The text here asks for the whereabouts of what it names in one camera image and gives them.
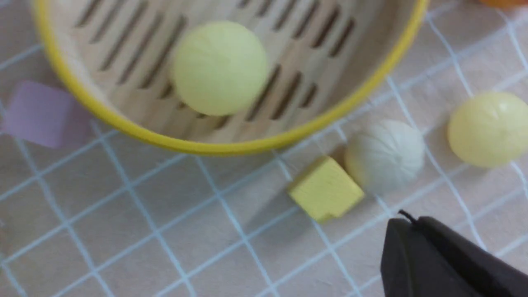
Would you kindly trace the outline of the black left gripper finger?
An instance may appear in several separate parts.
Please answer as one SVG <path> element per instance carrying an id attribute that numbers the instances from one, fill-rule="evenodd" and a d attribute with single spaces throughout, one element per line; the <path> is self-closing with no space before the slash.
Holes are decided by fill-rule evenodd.
<path id="1" fill-rule="evenodd" d="M 380 265 L 386 297 L 526 297 L 527 275 L 430 216 L 388 220 Z"/>

